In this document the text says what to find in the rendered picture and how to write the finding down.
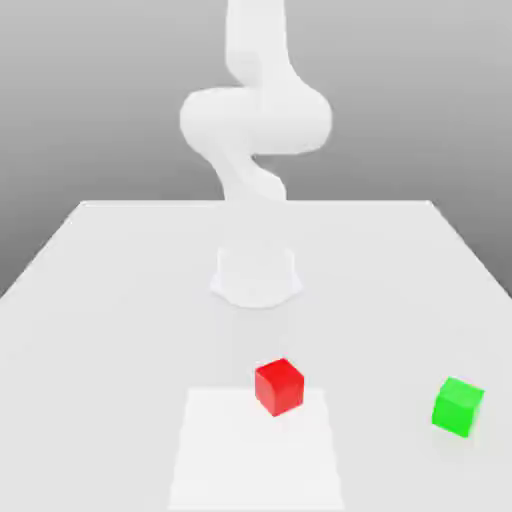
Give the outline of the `small red cube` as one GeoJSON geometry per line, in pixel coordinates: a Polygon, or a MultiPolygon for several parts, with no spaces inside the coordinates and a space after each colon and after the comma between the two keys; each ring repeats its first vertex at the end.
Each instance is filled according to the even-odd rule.
{"type": "Polygon", "coordinates": [[[255,370],[255,396],[273,416],[279,416],[304,400],[303,374],[286,358],[281,358],[255,370]]]}

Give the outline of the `small green cube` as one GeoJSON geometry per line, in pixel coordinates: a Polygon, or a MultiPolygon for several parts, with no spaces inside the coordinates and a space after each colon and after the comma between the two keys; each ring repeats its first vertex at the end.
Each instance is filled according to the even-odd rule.
{"type": "Polygon", "coordinates": [[[432,424],[468,438],[485,391],[455,377],[448,377],[436,396],[432,424]]]}

